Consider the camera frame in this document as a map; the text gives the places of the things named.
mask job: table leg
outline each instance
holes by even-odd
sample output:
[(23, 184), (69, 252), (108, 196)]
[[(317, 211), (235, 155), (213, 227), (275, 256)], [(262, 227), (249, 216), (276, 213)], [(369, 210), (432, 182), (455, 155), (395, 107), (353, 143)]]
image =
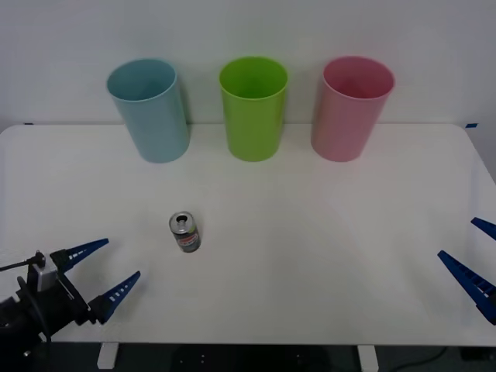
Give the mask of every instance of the table leg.
[(358, 357), (363, 372), (378, 372), (379, 363), (374, 345), (358, 345)]
[(119, 343), (102, 343), (102, 346), (100, 347), (100, 355), (98, 356), (97, 362), (98, 369), (113, 370), (118, 350)]

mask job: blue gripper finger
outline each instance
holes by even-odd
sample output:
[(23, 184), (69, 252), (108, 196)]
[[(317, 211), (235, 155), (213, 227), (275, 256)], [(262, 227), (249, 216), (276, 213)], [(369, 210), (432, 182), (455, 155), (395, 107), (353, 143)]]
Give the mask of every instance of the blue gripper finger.
[(486, 234), (488, 234), (491, 238), (496, 240), (496, 225), (493, 223), (490, 223), (488, 221), (484, 221), (483, 219), (478, 219), (477, 217), (474, 218), (472, 221), (473, 225), (484, 231)]
[(122, 300), (127, 296), (131, 288), (140, 278), (141, 273), (137, 271), (121, 284), (117, 284), (110, 291), (106, 291), (104, 294), (98, 296), (94, 300), (89, 301), (88, 305), (91, 310), (96, 314), (98, 321), (101, 324), (107, 322), (117, 306), (122, 302)]
[(79, 264), (90, 254), (99, 248), (102, 248), (105, 244), (108, 244), (108, 241), (108, 239), (100, 239), (83, 244), (82, 246), (75, 246), (69, 250), (58, 250), (57, 252), (50, 254), (50, 257), (57, 266), (57, 269), (65, 273), (72, 269), (74, 265)]
[(465, 292), (474, 300), (482, 315), (493, 326), (496, 326), (496, 305), (493, 304), (496, 287), (455, 260), (444, 250), (438, 253), (438, 257), (446, 265), (458, 283), (460, 283)]

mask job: green cup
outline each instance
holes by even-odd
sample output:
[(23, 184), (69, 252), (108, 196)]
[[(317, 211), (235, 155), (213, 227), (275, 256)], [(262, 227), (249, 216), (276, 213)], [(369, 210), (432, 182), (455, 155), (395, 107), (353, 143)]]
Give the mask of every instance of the green cup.
[(219, 81), (229, 151), (245, 161), (272, 157), (284, 116), (284, 67), (265, 57), (243, 57), (224, 66)]

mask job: cable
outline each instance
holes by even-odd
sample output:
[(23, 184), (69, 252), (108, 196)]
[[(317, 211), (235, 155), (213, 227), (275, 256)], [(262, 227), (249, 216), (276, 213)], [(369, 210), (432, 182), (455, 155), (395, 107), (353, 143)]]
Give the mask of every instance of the cable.
[(47, 365), (46, 370), (49, 371), (50, 370), (50, 346), (52, 343), (52, 337), (50, 336), (50, 331), (48, 330), (47, 321), (46, 321), (45, 317), (43, 316), (43, 313), (40, 309), (40, 306), (38, 305), (38, 302), (33, 297), (31, 292), (29, 292), (29, 288), (28, 288), (26, 282), (24, 281), (24, 279), (22, 279), (22, 277), (17, 277), (17, 283), (21, 287), (22, 293), (26, 295), (29, 302), (33, 306), (34, 312), (36, 313), (36, 317), (40, 321), (40, 325), (41, 325), (41, 329), (43, 330), (43, 334), (46, 337), (46, 347), (47, 347), (46, 348), (46, 361), (47, 361), (46, 362), (46, 365)]
[(436, 355), (431, 356), (428, 359), (420, 360), (418, 362), (411, 362), (411, 363), (401, 364), (401, 365), (393, 368), (389, 372), (398, 372), (399, 370), (404, 370), (405, 368), (417, 367), (417, 366), (422, 366), (422, 365), (427, 364), (427, 363), (431, 363), (434, 360), (438, 360), (440, 357), (442, 357), (447, 350), (448, 350), (448, 347), (445, 346)]

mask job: cup rim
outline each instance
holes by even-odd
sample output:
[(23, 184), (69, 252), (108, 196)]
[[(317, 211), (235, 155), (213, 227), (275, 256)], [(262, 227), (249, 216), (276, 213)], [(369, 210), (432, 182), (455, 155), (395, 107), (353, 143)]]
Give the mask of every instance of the cup rim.
[[(341, 93), (340, 91), (337, 91), (335, 88), (333, 88), (327, 82), (327, 80), (326, 80), (326, 69), (327, 69), (327, 67), (330, 64), (333, 64), (334, 62), (336, 62), (338, 60), (345, 60), (345, 59), (349, 59), (349, 58), (356, 58), (356, 59), (361, 59), (361, 60), (367, 60), (369, 62), (372, 62), (372, 63), (377, 64), (377, 65), (381, 66), (382, 68), (384, 68), (390, 74), (390, 76), (391, 76), (391, 79), (392, 79), (391, 88), (386, 93), (384, 93), (383, 95), (379, 95), (379, 96), (373, 97), (373, 98), (357, 98), (357, 97), (352, 97), (351, 95), (345, 95), (345, 94)], [(341, 56), (341, 57), (337, 57), (337, 58), (331, 59), (325, 65), (324, 69), (322, 70), (322, 80), (324, 81), (325, 86), (327, 88), (329, 88), (331, 91), (333, 91), (334, 93), (336, 93), (337, 95), (340, 95), (341, 97), (344, 97), (344, 98), (352, 99), (354, 101), (366, 101), (366, 102), (370, 102), (370, 101), (382, 99), (384, 97), (389, 96), (391, 94), (391, 92), (393, 91), (394, 87), (396, 86), (396, 78), (394, 77), (393, 71), (391, 71), (391, 69), (388, 66), (386, 66), (382, 62), (379, 62), (378, 60), (375, 60), (374, 58), (369, 58), (369, 57), (365, 57), (365, 56), (354, 56), (354, 55)]]
[[(153, 97), (146, 98), (146, 99), (139, 99), (139, 100), (123, 99), (123, 98), (119, 98), (119, 97), (116, 97), (115, 95), (113, 95), (113, 93), (110, 92), (110, 89), (108, 87), (109, 86), (109, 83), (108, 82), (109, 82), (110, 78), (112, 77), (112, 75), (117, 70), (119, 70), (119, 69), (127, 66), (128, 64), (134, 64), (135, 62), (140, 62), (141, 60), (153, 60), (153, 61), (157, 61), (157, 62), (162, 62), (163, 64), (166, 64), (167, 66), (169, 66), (170, 68), (172, 68), (172, 71), (174, 72), (174, 80), (170, 84), (169, 88), (165, 89), (164, 91), (162, 91), (158, 95), (154, 95)], [(107, 77), (107, 81), (105, 82), (105, 87), (107, 89), (107, 92), (112, 96), (112, 98), (116, 99), (117, 101), (126, 102), (126, 103), (142, 103), (142, 102), (150, 101), (152, 99), (155, 99), (157, 97), (160, 97), (161, 95), (165, 95), (169, 90), (172, 89), (173, 86), (176, 85), (176, 81), (177, 81), (177, 71), (176, 71), (174, 65), (171, 64), (170, 62), (168, 62), (167, 60), (165, 60), (163, 58), (136, 58), (135, 60), (128, 60), (127, 62), (125, 62), (125, 63), (119, 65), (118, 67), (116, 67), (115, 69), (113, 69), (112, 72)]]
[[(259, 58), (261, 60), (267, 60), (273, 64), (276, 64), (278, 65), (280, 68), (282, 68), (282, 71), (284, 71), (285, 75), (286, 75), (286, 82), (284, 83), (284, 86), (278, 90), (277, 92), (275, 92), (274, 94), (272, 95), (268, 95), (268, 96), (265, 96), (265, 97), (260, 97), (260, 98), (245, 98), (245, 97), (240, 97), (238, 95), (234, 95), (233, 93), (231, 93), (230, 91), (228, 91), (227, 89), (224, 88), (224, 86), (222, 85), (222, 82), (220, 81), (220, 76), (222, 75), (222, 72), (230, 65), (230, 64), (233, 64), (234, 62), (237, 62), (239, 60), (251, 60), (253, 58)], [(224, 67), (222, 67), (220, 73), (219, 73), (219, 76), (218, 76), (218, 79), (219, 79), (219, 85), (220, 85), (220, 88), (222, 91), (224, 91), (227, 95), (230, 95), (231, 97), (234, 97), (234, 98), (237, 98), (237, 99), (242, 99), (244, 101), (262, 101), (264, 99), (269, 99), (269, 98), (273, 98), (275, 97), (276, 95), (279, 95), (281, 92), (283, 92), (287, 87), (288, 87), (288, 82), (289, 82), (289, 74), (288, 74), (288, 70), (286, 70), (286, 67), (284, 67), (283, 64), (281, 64), (280, 62), (276, 61), (276, 60), (273, 60), (272, 58), (269, 58), (269, 57), (264, 57), (264, 56), (243, 56), (243, 57), (238, 57), (238, 58), (235, 58), (234, 60), (230, 60), (227, 64), (224, 65)]]

